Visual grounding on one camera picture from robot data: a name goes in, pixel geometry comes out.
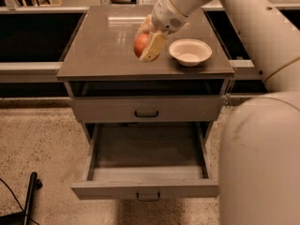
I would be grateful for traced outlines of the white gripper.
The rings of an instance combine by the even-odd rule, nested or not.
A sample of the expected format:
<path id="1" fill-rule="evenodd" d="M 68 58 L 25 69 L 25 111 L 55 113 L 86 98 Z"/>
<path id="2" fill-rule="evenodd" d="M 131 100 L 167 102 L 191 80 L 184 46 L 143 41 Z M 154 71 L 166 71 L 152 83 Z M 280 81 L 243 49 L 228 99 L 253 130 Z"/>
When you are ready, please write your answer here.
<path id="1" fill-rule="evenodd" d="M 139 57 L 144 62 L 156 60 L 167 45 L 167 34 L 180 30 L 188 21 L 187 6 L 184 0 L 157 0 L 152 15 L 149 14 L 142 21 L 135 38 L 148 34 L 148 43 Z"/>

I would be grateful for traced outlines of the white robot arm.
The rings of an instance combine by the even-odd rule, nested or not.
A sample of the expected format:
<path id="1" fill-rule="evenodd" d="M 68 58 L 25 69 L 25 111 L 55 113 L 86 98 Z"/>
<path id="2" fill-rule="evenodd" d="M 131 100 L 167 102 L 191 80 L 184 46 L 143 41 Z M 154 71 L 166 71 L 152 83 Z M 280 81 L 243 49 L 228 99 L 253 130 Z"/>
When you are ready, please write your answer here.
<path id="1" fill-rule="evenodd" d="M 143 61 L 212 0 L 157 0 L 139 28 Z M 269 0 L 219 0 L 266 94 L 237 107 L 219 151 L 220 225 L 300 225 L 300 31 Z"/>

